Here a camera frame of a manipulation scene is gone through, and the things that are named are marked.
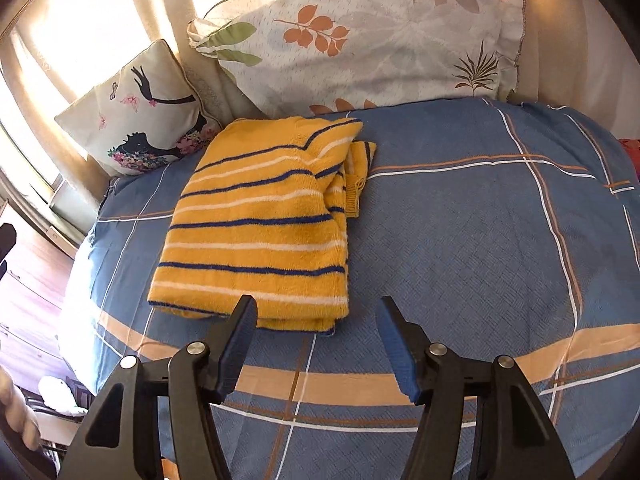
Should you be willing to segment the person's left hand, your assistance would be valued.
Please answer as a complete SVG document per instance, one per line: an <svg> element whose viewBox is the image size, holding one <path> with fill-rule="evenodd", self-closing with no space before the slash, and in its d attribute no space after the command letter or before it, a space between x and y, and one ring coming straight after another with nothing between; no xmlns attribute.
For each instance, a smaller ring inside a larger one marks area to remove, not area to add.
<svg viewBox="0 0 640 480"><path fill-rule="evenodd" d="M26 404L24 394L2 368L0 370L0 400L4 408L4 419L18 434L29 451L40 449L40 430L34 411Z"/></svg>

